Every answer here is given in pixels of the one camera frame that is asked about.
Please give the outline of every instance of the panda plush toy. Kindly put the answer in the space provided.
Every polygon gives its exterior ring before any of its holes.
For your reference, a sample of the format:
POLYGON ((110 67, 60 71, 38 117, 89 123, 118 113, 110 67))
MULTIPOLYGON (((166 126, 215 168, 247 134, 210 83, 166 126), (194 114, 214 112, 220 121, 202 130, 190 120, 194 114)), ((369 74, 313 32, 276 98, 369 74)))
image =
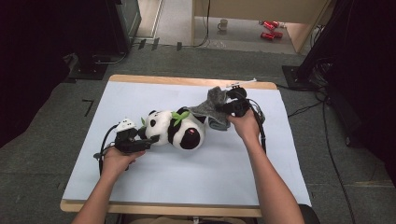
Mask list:
POLYGON ((146 119, 142 119, 143 127, 138 134, 141 139, 159 135, 160 140, 152 144, 154 146, 170 143, 180 149, 196 149, 205 139, 205 119, 194 116, 184 107, 177 112, 153 110, 146 119))

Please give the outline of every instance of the wooden table edge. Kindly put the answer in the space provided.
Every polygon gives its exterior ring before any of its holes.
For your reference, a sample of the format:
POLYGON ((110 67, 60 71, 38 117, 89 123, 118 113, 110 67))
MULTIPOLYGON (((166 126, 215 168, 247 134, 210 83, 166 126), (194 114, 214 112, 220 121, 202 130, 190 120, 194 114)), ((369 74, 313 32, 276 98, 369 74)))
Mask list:
MULTIPOLYGON (((64 212, 78 212, 83 202, 61 200, 64 212)), ((198 217, 261 217, 260 207, 215 207, 180 206, 177 204, 149 205, 149 204, 115 204, 110 203, 107 212, 120 214, 163 215, 163 216, 198 216, 198 217)))
MULTIPOLYGON (((189 86, 219 86, 226 87, 227 85, 236 82, 243 82, 248 80, 225 80, 225 79, 210 79, 210 78, 195 78, 195 77, 153 77, 153 76, 136 76, 136 75, 112 75, 109 81, 114 82, 134 82, 134 83, 152 83, 152 84, 169 84, 169 85, 189 85, 189 86)), ((273 82, 249 82, 243 85, 246 89, 261 89, 261 90, 277 90, 276 84, 273 82)))

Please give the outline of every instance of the person's left hand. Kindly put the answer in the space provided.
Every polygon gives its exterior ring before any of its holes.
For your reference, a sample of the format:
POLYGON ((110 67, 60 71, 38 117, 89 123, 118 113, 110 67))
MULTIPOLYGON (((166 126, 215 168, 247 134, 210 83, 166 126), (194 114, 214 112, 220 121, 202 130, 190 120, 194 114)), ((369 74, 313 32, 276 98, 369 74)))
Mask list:
POLYGON ((129 164, 135 162, 135 160, 144 155, 145 152, 146 151, 140 151, 125 154, 115 147, 110 147, 107 150, 103 161, 102 176, 106 176, 111 178, 113 181, 116 181, 126 168, 128 168, 129 164))

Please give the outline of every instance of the forearm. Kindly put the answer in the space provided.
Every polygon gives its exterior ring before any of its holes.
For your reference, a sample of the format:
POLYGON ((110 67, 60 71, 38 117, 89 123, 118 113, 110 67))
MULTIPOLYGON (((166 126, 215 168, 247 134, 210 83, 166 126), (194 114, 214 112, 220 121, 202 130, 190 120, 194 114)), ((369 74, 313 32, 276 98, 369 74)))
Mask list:
POLYGON ((101 177, 73 223, 104 223, 115 180, 101 177))
POLYGON ((256 181, 265 223, 304 223, 300 208, 288 186, 268 160, 259 141, 244 141, 256 181))

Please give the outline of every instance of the panda eye patch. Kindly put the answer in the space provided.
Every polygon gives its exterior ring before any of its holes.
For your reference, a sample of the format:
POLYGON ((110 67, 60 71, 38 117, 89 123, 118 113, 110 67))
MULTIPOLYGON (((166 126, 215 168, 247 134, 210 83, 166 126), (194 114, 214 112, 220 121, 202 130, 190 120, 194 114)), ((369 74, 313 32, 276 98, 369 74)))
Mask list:
POLYGON ((154 119, 152 119, 150 122, 149 122, 149 125, 151 126, 151 127, 154 127, 155 126, 155 120, 154 119))

